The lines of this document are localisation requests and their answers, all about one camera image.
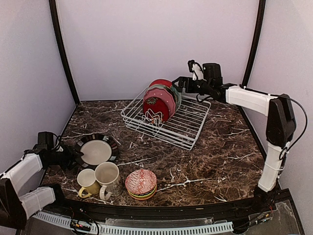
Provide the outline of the light teal plate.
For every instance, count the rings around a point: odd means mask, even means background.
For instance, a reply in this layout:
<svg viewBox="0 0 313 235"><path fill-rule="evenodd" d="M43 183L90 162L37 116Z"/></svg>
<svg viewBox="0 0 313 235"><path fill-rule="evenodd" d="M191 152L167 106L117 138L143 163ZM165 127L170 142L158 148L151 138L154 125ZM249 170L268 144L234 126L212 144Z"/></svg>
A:
<svg viewBox="0 0 313 235"><path fill-rule="evenodd" d="M181 95L180 95L180 97L177 97L169 88L162 86L162 85L153 86L153 87L149 88L147 91L152 91L154 88L165 89L168 93L170 93L173 96L173 99L176 103L175 111L177 111L179 109L179 107L181 105Z"/></svg>

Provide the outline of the pink dotted scalloped plate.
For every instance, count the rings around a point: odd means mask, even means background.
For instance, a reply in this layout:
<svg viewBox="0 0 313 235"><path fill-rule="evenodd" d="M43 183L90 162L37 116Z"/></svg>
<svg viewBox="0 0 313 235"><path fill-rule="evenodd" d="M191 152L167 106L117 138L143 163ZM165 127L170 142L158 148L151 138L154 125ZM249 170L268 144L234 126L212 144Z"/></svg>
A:
<svg viewBox="0 0 313 235"><path fill-rule="evenodd" d="M169 108L169 118L174 115L176 103L173 99L173 96L165 89L154 88L152 91L147 91L144 95L143 102L150 97L160 98L167 105Z"/></svg>

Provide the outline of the black plate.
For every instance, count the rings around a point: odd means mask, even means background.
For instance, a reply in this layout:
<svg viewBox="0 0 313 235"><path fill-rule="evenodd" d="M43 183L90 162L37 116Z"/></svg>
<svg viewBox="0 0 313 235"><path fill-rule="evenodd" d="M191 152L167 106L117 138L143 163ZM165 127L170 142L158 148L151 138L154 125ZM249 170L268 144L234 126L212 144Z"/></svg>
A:
<svg viewBox="0 0 313 235"><path fill-rule="evenodd" d="M101 163L115 162L119 155L117 142L111 136L98 133L81 138L74 148L83 153L83 168L95 169Z"/></svg>

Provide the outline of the yellow mug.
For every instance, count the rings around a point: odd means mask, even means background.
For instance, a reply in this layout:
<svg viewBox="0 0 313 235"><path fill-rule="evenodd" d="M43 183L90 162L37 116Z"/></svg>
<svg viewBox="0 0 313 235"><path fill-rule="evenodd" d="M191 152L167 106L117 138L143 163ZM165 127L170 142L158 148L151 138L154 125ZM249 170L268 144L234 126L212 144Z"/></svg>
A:
<svg viewBox="0 0 313 235"><path fill-rule="evenodd" d="M77 176L77 183L81 186L78 195L80 198L88 198L100 192L100 185L96 180L93 169L84 169Z"/></svg>

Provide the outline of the red floral plate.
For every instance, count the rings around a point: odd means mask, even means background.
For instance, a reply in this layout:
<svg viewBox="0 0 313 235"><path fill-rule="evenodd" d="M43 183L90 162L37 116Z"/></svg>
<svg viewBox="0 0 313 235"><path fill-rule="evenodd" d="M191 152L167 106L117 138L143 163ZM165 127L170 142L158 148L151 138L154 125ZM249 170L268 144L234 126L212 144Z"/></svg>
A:
<svg viewBox="0 0 313 235"><path fill-rule="evenodd" d="M162 122L166 122L169 119L169 108L157 97L147 98L143 102L143 113L147 118L159 116Z"/></svg>

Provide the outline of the white patterned mug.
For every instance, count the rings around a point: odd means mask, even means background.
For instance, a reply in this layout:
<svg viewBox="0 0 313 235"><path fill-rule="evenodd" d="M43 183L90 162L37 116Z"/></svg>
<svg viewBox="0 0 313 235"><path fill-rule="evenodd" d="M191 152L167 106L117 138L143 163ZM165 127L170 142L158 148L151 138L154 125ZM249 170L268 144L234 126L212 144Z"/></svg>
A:
<svg viewBox="0 0 313 235"><path fill-rule="evenodd" d="M99 197L108 201L111 197L117 197L122 193L122 183L120 171L116 164L104 162L99 164L94 172L94 176L101 186Z"/></svg>

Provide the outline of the white and red bowl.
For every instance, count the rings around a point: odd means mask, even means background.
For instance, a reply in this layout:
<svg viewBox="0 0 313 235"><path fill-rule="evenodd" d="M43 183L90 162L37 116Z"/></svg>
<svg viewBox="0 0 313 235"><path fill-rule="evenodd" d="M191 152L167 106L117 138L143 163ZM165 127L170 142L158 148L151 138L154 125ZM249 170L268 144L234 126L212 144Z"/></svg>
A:
<svg viewBox="0 0 313 235"><path fill-rule="evenodd" d="M157 185L155 185L155 187L152 190L150 190L146 193L135 194L135 193L130 192L129 190L128 190L128 193L134 197L141 198L141 197L146 197L146 196L152 195L156 191L156 189L157 189Z"/></svg>

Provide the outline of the blue and white bowl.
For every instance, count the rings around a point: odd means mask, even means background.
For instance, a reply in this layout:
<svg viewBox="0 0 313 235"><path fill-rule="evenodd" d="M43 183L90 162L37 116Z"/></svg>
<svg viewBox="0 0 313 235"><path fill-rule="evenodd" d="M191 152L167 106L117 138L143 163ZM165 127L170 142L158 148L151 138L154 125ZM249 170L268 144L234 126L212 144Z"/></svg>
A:
<svg viewBox="0 0 313 235"><path fill-rule="evenodd" d="M147 169L133 171L125 180L126 189L135 194L146 193L152 190L156 184L156 175Z"/></svg>

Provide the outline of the lime green bowl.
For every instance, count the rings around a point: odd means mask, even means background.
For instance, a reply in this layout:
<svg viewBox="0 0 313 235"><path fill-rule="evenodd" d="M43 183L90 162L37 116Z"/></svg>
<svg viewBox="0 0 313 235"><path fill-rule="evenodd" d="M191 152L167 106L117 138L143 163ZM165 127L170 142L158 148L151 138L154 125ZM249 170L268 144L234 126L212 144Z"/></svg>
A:
<svg viewBox="0 0 313 235"><path fill-rule="evenodd" d="M155 194L155 192L156 192L156 189L154 189L154 190L152 190L151 192L149 192L148 194L145 194L145 195L142 195L142 196L132 194L130 191L128 191L128 194L129 194L132 198L134 198L134 199L136 199L136 200L142 201L142 200L146 200L146 199L151 198L151 197Z"/></svg>

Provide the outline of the red and teal plate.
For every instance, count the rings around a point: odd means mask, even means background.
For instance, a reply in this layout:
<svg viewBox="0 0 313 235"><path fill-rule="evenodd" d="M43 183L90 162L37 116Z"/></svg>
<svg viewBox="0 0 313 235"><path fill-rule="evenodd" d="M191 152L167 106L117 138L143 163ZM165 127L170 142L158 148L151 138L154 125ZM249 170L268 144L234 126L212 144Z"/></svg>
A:
<svg viewBox="0 0 313 235"><path fill-rule="evenodd" d="M180 93L177 91L177 89L173 86L172 81L167 79L156 79L153 82L150 83L149 88L156 86L156 85L162 85L167 88L169 88L177 97L180 97Z"/></svg>

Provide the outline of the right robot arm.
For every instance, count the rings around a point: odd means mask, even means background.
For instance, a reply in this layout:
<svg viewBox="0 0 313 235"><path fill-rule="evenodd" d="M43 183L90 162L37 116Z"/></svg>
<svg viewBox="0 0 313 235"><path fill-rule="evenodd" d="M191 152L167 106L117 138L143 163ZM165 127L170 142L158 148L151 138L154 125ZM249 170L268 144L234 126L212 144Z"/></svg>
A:
<svg viewBox="0 0 313 235"><path fill-rule="evenodd" d="M192 77L180 76L172 82L179 91L188 94L208 95L215 101L241 106L267 117L266 138L268 151L257 189L266 193L276 186L284 157L296 130L296 120L288 95L272 95L253 91L242 85L224 83L221 66L217 63L200 65L188 62Z"/></svg>

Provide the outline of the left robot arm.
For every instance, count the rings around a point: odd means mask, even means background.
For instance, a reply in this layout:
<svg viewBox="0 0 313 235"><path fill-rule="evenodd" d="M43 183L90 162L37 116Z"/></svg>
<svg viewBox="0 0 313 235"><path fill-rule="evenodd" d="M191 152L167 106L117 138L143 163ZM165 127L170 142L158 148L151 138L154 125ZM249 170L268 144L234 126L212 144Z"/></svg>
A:
<svg viewBox="0 0 313 235"><path fill-rule="evenodd" d="M39 132L37 144L27 149L20 160L0 175L0 225L24 229L28 219L50 205L66 213L69 203L59 184L46 184L21 195L23 186L38 172L50 166L73 169L83 153L64 144L61 136Z"/></svg>

